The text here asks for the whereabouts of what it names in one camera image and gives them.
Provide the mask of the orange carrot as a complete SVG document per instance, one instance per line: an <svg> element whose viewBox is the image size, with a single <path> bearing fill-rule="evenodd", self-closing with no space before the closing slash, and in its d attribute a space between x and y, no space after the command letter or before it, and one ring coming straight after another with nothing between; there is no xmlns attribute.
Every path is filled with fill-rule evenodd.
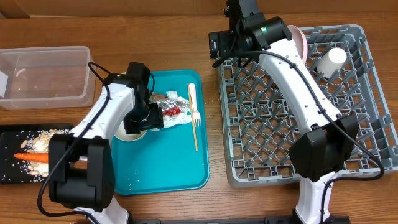
<svg viewBox="0 0 398 224"><path fill-rule="evenodd" d="M49 155L47 153L17 153L14 154L14 157L24 161L33 161L41 163L49 162Z"/></svg>

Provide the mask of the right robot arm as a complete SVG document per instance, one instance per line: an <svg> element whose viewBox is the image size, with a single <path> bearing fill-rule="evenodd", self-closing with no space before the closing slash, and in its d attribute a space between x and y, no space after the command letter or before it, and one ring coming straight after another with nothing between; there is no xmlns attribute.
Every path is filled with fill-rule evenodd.
<svg viewBox="0 0 398 224"><path fill-rule="evenodd" d="M235 36L210 39L214 67L227 58L252 58L273 79L285 98L301 137L289 149L300 175L300 196L289 223L349 223L349 217L330 215L333 184L353 150L358 132L354 115L343 116L327 100L307 70L294 36L280 17L266 19L256 1L227 0L224 16Z"/></svg>

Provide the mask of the white paper cup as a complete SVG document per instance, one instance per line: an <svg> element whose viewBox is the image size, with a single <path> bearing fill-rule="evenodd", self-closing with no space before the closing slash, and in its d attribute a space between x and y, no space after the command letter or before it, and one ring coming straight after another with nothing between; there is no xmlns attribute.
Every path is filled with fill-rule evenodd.
<svg viewBox="0 0 398 224"><path fill-rule="evenodd" d="M346 52L342 48L332 48L319 60L317 71L322 73L323 77L330 78L336 70L342 68L346 59Z"/></svg>

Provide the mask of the pink round plate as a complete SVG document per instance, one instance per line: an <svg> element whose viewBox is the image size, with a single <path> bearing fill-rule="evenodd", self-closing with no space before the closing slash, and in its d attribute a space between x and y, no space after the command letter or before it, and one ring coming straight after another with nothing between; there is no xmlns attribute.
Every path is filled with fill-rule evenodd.
<svg viewBox="0 0 398 224"><path fill-rule="evenodd" d="M302 59L302 62L306 63L308 55L308 47L307 47L307 39L305 34L298 27L294 25L288 25L287 27L289 31L292 33L292 38L296 44L296 48L298 50L300 58Z"/></svg>

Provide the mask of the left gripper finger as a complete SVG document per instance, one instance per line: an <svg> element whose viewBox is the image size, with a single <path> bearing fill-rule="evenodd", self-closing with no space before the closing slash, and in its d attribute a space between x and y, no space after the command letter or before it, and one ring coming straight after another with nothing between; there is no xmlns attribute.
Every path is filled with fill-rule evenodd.
<svg viewBox="0 0 398 224"><path fill-rule="evenodd" d="M142 130L149 129L162 129L164 127L164 119L162 114L162 108L157 103L151 103L149 105L149 115L146 120L141 122Z"/></svg>
<svg viewBox="0 0 398 224"><path fill-rule="evenodd" d="M133 121L131 119L124 119L123 123L126 134L140 134L145 125L144 121Z"/></svg>

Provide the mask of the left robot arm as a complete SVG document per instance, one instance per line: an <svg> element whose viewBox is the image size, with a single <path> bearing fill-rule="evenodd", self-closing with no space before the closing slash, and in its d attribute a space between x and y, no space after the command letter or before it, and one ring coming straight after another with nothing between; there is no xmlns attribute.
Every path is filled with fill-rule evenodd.
<svg viewBox="0 0 398 224"><path fill-rule="evenodd" d="M61 216L84 215L91 223L132 223L132 215L114 197L115 174L111 142L122 126L126 134L162 129L162 109L150 103L154 76L143 63L130 62L126 73L108 72L102 92L85 118L68 134L54 134L49 141L49 175L37 197L44 192L52 202L68 209Z"/></svg>

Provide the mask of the white bowl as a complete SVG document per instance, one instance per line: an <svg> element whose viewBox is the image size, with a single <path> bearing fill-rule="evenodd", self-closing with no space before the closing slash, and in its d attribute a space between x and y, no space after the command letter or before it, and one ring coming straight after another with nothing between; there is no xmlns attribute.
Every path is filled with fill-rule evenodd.
<svg viewBox="0 0 398 224"><path fill-rule="evenodd" d="M131 141L138 141L138 140L142 139L146 135L146 133L147 133L147 130L141 131L139 134L127 134L126 130L124 129L124 123L122 122L119 125L119 128L116 131L116 134L114 136L121 141L131 142Z"/></svg>

